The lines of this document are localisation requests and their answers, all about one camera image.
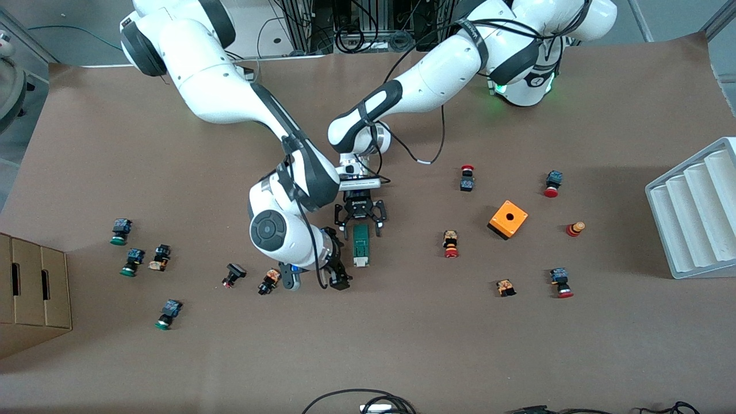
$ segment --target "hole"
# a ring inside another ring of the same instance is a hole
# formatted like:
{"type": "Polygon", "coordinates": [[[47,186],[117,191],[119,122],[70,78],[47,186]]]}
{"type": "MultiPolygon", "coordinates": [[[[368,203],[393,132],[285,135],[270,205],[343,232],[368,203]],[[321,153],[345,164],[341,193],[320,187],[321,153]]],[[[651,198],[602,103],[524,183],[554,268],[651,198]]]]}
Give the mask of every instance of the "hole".
{"type": "Polygon", "coordinates": [[[43,288],[43,299],[47,301],[51,298],[51,296],[49,296],[49,271],[48,270],[41,270],[41,286],[43,288]]]}
{"type": "Polygon", "coordinates": [[[13,296],[19,296],[21,294],[20,274],[21,266],[18,263],[13,263],[13,296]]]}

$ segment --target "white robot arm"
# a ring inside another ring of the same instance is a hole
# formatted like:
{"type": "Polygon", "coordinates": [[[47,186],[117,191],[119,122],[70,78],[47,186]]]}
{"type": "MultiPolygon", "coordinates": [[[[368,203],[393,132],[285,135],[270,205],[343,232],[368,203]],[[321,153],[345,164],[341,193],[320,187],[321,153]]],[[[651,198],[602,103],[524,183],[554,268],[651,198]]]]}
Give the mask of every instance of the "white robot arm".
{"type": "Polygon", "coordinates": [[[255,121],[281,141],[284,162],[250,189],[250,236],[282,267],[283,286],[299,287],[299,273],[329,273],[328,284],[349,287],[335,231],[306,222],[304,210],[332,203],[335,167],[263,86],[249,83],[224,51],[235,30],[220,0],[137,0],[120,24],[128,60],[149,76],[169,73],[192,112],[206,122],[255,121]]]}
{"type": "Polygon", "coordinates": [[[35,89],[23,68],[10,59],[14,54],[10,35],[0,30],[0,133],[25,114],[26,92],[35,89]]]}
{"type": "Polygon", "coordinates": [[[511,103],[536,104],[557,69],[564,47],[559,34],[567,30],[565,36],[581,41],[601,38],[616,13],[610,0],[463,0],[453,14],[461,30],[334,119],[330,143],[343,155],[375,153],[376,147],[383,152],[388,144],[377,145],[371,133],[375,122],[393,113],[437,109],[479,71],[503,86],[498,91],[503,89],[511,103]]]}

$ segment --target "metal frame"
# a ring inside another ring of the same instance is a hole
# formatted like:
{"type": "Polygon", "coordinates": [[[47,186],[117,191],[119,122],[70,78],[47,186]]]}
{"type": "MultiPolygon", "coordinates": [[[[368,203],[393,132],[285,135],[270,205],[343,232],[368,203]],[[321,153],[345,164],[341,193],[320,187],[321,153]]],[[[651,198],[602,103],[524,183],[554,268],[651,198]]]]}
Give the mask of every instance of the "metal frame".
{"type": "Polygon", "coordinates": [[[312,3],[308,0],[282,0],[284,21],[294,50],[309,52],[311,35],[312,3]]]}
{"type": "Polygon", "coordinates": [[[17,21],[4,7],[0,6],[0,23],[5,25],[10,33],[17,41],[25,45],[39,60],[48,63],[59,63],[60,61],[51,54],[45,47],[41,46],[33,36],[26,30],[26,27],[17,21]]]}
{"type": "Polygon", "coordinates": [[[736,74],[719,74],[718,82],[720,83],[736,83],[736,74]]]}
{"type": "Polygon", "coordinates": [[[703,26],[701,31],[710,42],[736,17],[736,0],[728,0],[703,26]]]}
{"type": "MultiPolygon", "coordinates": [[[[437,26],[440,27],[443,24],[446,24],[450,17],[453,14],[453,11],[455,10],[455,6],[460,2],[460,0],[437,0],[437,26]]],[[[438,39],[439,41],[443,41],[444,39],[447,39],[448,35],[450,34],[450,29],[444,29],[441,32],[438,33],[438,39]]]]}
{"type": "Polygon", "coordinates": [[[631,12],[634,13],[634,20],[637,22],[637,26],[639,27],[639,31],[642,33],[644,41],[653,42],[654,37],[651,35],[649,25],[644,19],[644,13],[642,13],[642,9],[639,6],[639,0],[629,0],[629,7],[631,8],[631,12]]]}
{"type": "MultiPolygon", "coordinates": [[[[392,0],[361,0],[361,6],[371,12],[371,15],[378,23],[379,32],[393,29],[394,13],[392,0]]],[[[360,7],[357,7],[357,9],[361,22],[361,30],[363,32],[375,32],[375,27],[370,17],[360,7]]]]}

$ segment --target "orange box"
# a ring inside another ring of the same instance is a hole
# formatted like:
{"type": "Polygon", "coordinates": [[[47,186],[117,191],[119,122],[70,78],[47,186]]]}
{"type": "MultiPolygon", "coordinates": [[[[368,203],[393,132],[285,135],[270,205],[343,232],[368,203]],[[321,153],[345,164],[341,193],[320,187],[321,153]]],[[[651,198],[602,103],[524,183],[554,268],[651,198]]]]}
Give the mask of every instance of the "orange box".
{"type": "Polygon", "coordinates": [[[493,218],[488,222],[488,228],[502,239],[508,240],[519,231],[519,227],[528,216],[524,210],[506,200],[496,214],[493,214],[493,218]]]}

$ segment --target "floor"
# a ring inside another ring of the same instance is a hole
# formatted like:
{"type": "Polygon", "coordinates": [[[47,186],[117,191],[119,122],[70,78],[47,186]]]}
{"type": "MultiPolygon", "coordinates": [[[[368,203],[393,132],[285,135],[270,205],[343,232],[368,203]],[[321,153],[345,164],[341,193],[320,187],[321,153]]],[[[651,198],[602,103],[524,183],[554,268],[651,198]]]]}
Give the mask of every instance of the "floor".
{"type": "MultiPolygon", "coordinates": [[[[641,13],[655,41],[664,41],[695,32],[702,27],[724,3],[724,0],[613,0],[618,6],[618,19],[612,31],[592,45],[639,43],[642,33],[637,26],[630,1],[640,4],[641,13]]],[[[282,15],[269,0],[223,0],[231,11],[238,30],[236,42],[228,48],[243,57],[279,57],[292,51],[289,37],[282,21],[266,23],[269,18],[282,15]]],[[[58,0],[17,1],[0,0],[6,9],[26,27],[65,24],[83,27],[116,44],[119,37],[118,22],[132,10],[130,1],[58,0]]],[[[77,66],[127,64],[119,50],[98,41],[91,35],[75,30],[48,28],[32,32],[58,60],[77,66]]],[[[729,53],[736,41],[736,24],[730,24],[710,43],[710,52],[716,74],[736,73],[736,54],[729,53]]],[[[27,70],[48,77],[47,68],[27,50],[18,47],[14,59],[27,70]]],[[[47,85],[39,87],[26,98],[28,115],[19,119],[0,136],[0,158],[19,164],[31,139],[40,110],[48,93],[47,85]]],[[[724,83],[724,94],[730,102],[736,102],[736,83],[724,83]]],[[[13,186],[17,168],[12,164],[0,164],[0,208],[13,186]]]]}
{"type": "MultiPolygon", "coordinates": [[[[678,399],[733,414],[736,278],[672,280],[643,191],[736,130],[707,45],[694,37],[578,48],[536,109],[490,99],[474,79],[446,107],[437,164],[411,162],[400,148],[386,154],[382,174],[394,182],[374,197],[389,221],[370,242],[371,266],[348,265],[351,288],[323,292],[310,273],[299,292],[266,297],[255,290],[274,262],[247,240],[243,197],[244,183],[280,160],[272,134],[200,122],[175,88],[135,69],[64,69],[0,229],[69,252],[74,330],[0,361],[0,413],[294,414],[322,393],[375,387],[427,414],[534,404],[624,414],[678,399]],[[687,59],[653,70],[681,53],[687,59]],[[691,88],[673,82],[682,77],[691,88]],[[462,164],[476,166],[473,192],[457,189],[462,164]],[[551,169],[565,174],[555,199],[540,194],[551,169]],[[427,182],[433,191],[417,190],[427,182]],[[528,213],[507,241],[485,226],[506,198],[528,213]],[[149,258],[172,246],[166,272],[118,275],[126,248],[108,235],[120,216],[134,222],[129,248],[149,258]],[[585,233],[568,237],[565,224],[577,220],[585,233]],[[447,229],[460,234],[457,259],[443,256],[447,229]],[[230,262],[249,275],[226,290],[230,262]],[[555,299],[549,270],[558,266],[570,273],[571,299],[555,299]],[[513,298],[496,296],[505,278],[513,298]],[[169,298],[185,305],[161,332],[153,324],[169,298]]],[[[283,104],[324,149],[331,114],[394,60],[270,60],[263,84],[289,97],[283,104]],[[356,62],[364,74],[339,76],[356,62]]],[[[437,112],[387,121],[431,157],[437,112]]],[[[327,225],[333,211],[309,220],[327,225]]],[[[348,264],[351,250],[348,241],[348,264]]],[[[362,402],[336,397],[309,413],[356,413],[362,402]]]]}

